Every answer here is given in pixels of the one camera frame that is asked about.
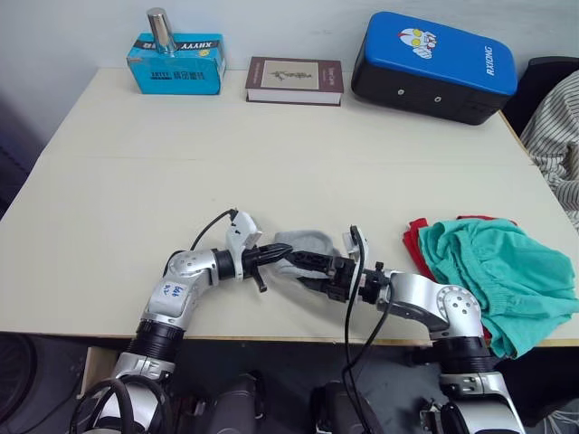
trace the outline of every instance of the white wall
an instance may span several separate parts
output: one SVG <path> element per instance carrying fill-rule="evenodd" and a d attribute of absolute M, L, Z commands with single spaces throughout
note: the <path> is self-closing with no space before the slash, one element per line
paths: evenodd
<path fill-rule="evenodd" d="M 0 103 L 34 137 L 23 143 L 31 156 L 97 67 L 125 66 L 155 5 L 177 32 L 223 33 L 233 69 L 277 55 L 339 59 L 351 70 L 369 17 L 383 10 L 498 39 L 519 72 L 532 57 L 579 55 L 577 0 L 0 0 Z"/>

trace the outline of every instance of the cartoon character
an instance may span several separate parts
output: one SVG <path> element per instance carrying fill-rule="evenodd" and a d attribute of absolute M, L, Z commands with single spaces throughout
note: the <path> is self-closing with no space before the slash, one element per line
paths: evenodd
<path fill-rule="evenodd" d="M 400 40 L 413 47 L 414 54 L 423 59 L 432 57 L 432 49 L 436 46 L 436 35 L 418 29 L 404 29 L 398 33 Z"/>

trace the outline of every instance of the book cover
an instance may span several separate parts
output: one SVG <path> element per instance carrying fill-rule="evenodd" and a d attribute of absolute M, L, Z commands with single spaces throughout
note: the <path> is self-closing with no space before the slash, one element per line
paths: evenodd
<path fill-rule="evenodd" d="M 339 61 L 252 57 L 247 90 L 344 93 Z"/>

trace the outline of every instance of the black chair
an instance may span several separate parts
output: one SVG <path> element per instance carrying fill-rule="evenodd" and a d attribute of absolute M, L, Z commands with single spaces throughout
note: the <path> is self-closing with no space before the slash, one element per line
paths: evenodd
<path fill-rule="evenodd" d="M 518 82 L 517 93 L 503 108 L 508 123 L 518 136 L 546 94 L 577 70 L 579 59 L 575 57 L 536 57 L 529 61 L 527 70 Z"/>

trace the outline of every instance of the green cloth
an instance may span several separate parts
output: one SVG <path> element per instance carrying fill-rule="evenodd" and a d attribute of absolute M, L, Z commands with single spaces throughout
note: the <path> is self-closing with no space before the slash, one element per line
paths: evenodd
<path fill-rule="evenodd" d="M 467 288 L 499 357 L 519 357 L 579 312 L 571 260 L 507 220 L 438 222 L 419 231 L 439 283 Z"/>

